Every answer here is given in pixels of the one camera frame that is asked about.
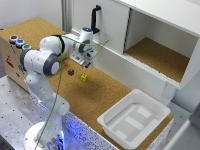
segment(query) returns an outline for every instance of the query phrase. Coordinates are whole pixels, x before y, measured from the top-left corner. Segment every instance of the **white robotic arm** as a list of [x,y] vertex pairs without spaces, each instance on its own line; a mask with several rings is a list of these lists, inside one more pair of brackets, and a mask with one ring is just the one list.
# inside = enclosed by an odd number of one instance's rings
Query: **white robotic arm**
[[[93,40],[93,32],[89,28],[83,28],[79,37],[73,34],[65,34],[63,36],[69,38],[62,38],[62,36],[59,35],[46,37],[41,40],[40,49],[38,51],[24,50],[20,56],[21,64],[28,72],[26,84],[29,90],[49,111],[53,108],[56,93],[54,93],[53,87],[45,76],[54,76],[58,72],[58,56],[61,55],[61,51],[62,54],[65,54],[70,49],[76,54],[83,54],[91,49],[90,46],[80,43],[90,44]],[[65,115],[69,111],[69,107],[69,103],[62,97],[58,96],[52,116],[47,123],[46,129],[39,143],[41,149],[49,150],[49,142],[55,142],[57,135],[59,135],[63,130],[62,115]],[[38,141],[43,128],[39,130],[34,138],[35,143]]]

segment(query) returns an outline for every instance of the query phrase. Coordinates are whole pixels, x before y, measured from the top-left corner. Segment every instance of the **open cubby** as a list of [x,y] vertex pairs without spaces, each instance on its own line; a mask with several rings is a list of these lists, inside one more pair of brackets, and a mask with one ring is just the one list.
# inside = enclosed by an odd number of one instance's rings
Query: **open cubby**
[[131,10],[124,53],[182,81],[198,37]]

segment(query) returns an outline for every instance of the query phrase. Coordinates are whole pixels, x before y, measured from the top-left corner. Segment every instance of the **white plastic bin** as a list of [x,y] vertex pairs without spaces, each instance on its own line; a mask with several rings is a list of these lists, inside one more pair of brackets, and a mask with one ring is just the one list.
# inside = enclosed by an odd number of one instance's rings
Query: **white plastic bin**
[[119,145],[135,149],[169,113],[169,108],[135,89],[97,120]]

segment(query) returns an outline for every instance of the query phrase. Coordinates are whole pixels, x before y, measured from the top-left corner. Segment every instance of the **black handle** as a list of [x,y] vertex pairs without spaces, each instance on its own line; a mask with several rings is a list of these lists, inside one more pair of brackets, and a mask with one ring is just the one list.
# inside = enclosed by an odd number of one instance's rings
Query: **black handle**
[[92,10],[92,24],[91,29],[93,31],[93,34],[98,33],[100,30],[96,28],[96,12],[101,10],[101,7],[96,5],[96,8]]

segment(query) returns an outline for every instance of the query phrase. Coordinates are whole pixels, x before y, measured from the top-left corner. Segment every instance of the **green cable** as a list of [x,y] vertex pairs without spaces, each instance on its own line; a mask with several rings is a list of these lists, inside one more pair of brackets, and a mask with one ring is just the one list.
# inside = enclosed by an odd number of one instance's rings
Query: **green cable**
[[[101,46],[101,48],[97,51],[97,53],[95,54],[95,56],[92,58],[92,60],[91,60],[90,62],[92,62],[92,61],[94,60],[94,58],[97,56],[97,54],[102,50],[102,48],[103,48],[103,47],[108,43],[108,41],[109,41],[109,40],[106,40],[106,41],[101,42],[101,43],[98,43],[98,44],[85,44],[85,43],[78,42],[78,41],[76,41],[76,40],[74,40],[74,39],[71,39],[71,38],[69,38],[69,37],[67,37],[67,36],[62,36],[62,37],[68,38],[68,39],[70,39],[70,40],[72,40],[72,41],[74,41],[74,42],[77,42],[77,43],[80,43],[80,44],[83,44],[83,45],[96,46],[96,45],[103,44],[103,45]],[[37,142],[37,145],[36,145],[36,147],[35,147],[35,150],[36,150],[36,148],[37,148],[37,146],[38,146],[38,144],[39,144],[39,142],[40,142],[40,140],[41,140],[41,137],[42,137],[42,135],[43,135],[43,133],[44,133],[44,130],[46,129],[46,126],[47,126],[47,124],[48,124],[48,122],[49,122],[49,119],[50,119],[50,117],[51,117],[51,115],[52,115],[52,113],[53,113],[54,107],[55,107],[56,102],[57,102],[58,92],[59,92],[59,90],[60,90],[60,84],[61,84],[61,79],[62,79],[62,71],[63,71],[63,60],[62,60],[61,41],[60,41],[59,38],[58,38],[58,40],[59,40],[60,57],[61,57],[60,80],[59,80],[58,89],[57,89],[56,98],[55,98],[55,101],[54,101],[54,104],[53,104],[53,108],[52,108],[52,110],[51,110],[51,112],[50,112],[50,114],[49,114],[49,117],[48,117],[48,119],[47,119],[45,125],[44,125],[44,128],[43,128],[42,133],[41,133],[41,135],[40,135],[40,137],[39,137],[39,140],[38,140],[38,142]]]
[[46,128],[46,126],[47,126],[47,124],[48,124],[48,122],[49,122],[49,119],[50,119],[50,117],[51,117],[51,115],[52,115],[52,113],[53,113],[53,110],[54,110],[54,107],[55,107],[55,105],[56,105],[57,98],[58,98],[58,92],[59,92],[59,90],[60,90],[60,84],[61,84],[61,79],[62,79],[62,71],[63,71],[63,61],[62,61],[61,41],[60,41],[59,38],[58,38],[58,40],[59,40],[59,48],[60,48],[60,54],[61,54],[61,55],[60,55],[60,57],[61,57],[60,80],[59,80],[58,89],[57,89],[56,98],[55,98],[55,101],[54,101],[54,104],[53,104],[53,108],[52,108],[52,110],[51,110],[51,112],[50,112],[50,114],[49,114],[49,117],[48,117],[48,119],[47,119],[47,122],[46,122],[45,125],[44,125],[44,128],[43,128],[42,133],[41,133],[41,135],[40,135],[40,137],[39,137],[39,140],[38,140],[38,142],[37,142],[37,145],[36,145],[36,147],[35,147],[35,150],[36,150],[36,148],[37,148],[37,146],[38,146],[38,144],[39,144],[39,142],[40,142],[40,140],[41,140],[41,137],[42,137],[42,135],[43,135],[43,133],[44,133],[44,130],[45,130],[45,128]]

